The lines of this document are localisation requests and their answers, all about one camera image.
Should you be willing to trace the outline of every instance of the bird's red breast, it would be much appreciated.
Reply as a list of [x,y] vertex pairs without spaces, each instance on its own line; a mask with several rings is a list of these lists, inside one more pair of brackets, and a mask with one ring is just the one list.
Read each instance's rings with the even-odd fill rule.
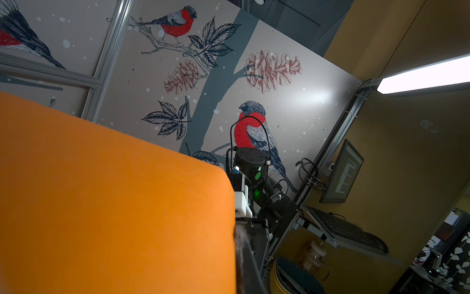
[[186,34],[191,29],[194,19],[191,18],[191,15],[186,9],[183,9],[181,11],[181,16],[186,20],[186,23],[184,25],[170,26],[170,25],[163,24],[162,25],[163,31],[174,37],[179,37],[179,36]]
[[[253,116],[253,117],[259,119],[259,121],[261,121],[261,123],[264,123],[266,121],[266,118],[264,117],[264,115],[262,115],[261,113],[258,113],[258,112],[254,112],[254,113],[250,114],[250,116]],[[241,119],[243,117],[245,117],[245,116],[242,112],[242,113],[240,113],[240,118],[239,119]],[[234,139],[235,139],[235,143],[236,143],[237,147],[239,147],[239,148],[241,148],[241,147],[254,148],[255,147],[253,145],[253,143],[251,142],[250,137],[248,136],[248,133],[246,132],[246,127],[247,126],[261,127],[261,124],[256,119],[247,118],[247,119],[244,119],[244,120],[240,121],[235,126]]]
[[0,46],[14,46],[14,45],[20,45],[21,42],[15,39],[12,35],[0,31]]

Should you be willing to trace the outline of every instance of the orange cushion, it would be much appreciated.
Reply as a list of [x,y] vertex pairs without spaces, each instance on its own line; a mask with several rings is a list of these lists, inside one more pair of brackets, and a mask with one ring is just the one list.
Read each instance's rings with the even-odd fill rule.
[[210,164],[0,93],[0,293],[235,293]]

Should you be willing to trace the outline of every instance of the dark blue object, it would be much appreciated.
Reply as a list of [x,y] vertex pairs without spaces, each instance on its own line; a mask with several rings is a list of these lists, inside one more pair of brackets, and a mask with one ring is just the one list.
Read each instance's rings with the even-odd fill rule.
[[[305,289],[307,293],[311,294],[325,294],[325,289],[320,284],[320,282],[315,279],[310,273],[306,270],[301,269],[293,262],[285,259],[282,256],[278,256],[276,260],[277,268],[281,268],[286,273],[288,273],[302,288]],[[282,286],[286,288],[291,293],[297,293],[294,289],[287,286],[283,279],[280,277],[280,271],[276,270],[279,281]]]

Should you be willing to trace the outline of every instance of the keyboard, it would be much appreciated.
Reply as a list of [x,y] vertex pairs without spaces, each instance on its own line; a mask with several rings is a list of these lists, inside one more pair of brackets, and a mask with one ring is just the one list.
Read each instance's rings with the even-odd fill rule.
[[385,252],[386,245],[383,243],[383,241],[380,242],[381,240],[377,236],[364,232],[355,224],[313,207],[304,206],[304,208],[309,210],[309,212],[312,213],[312,215],[321,222],[325,229],[329,230],[335,235],[342,236],[346,239],[350,239],[377,248],[381,251],[384,251],[384,253],[388,253],[388,249],[386,249],[387,252]]

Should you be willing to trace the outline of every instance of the ceiling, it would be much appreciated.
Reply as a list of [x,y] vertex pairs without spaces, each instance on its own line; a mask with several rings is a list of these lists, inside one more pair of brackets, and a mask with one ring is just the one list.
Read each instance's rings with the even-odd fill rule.
[[[241,0],[229,0],[240,6]],[[251,1],[250,13],[320,56],[324,56],[353,0]]]

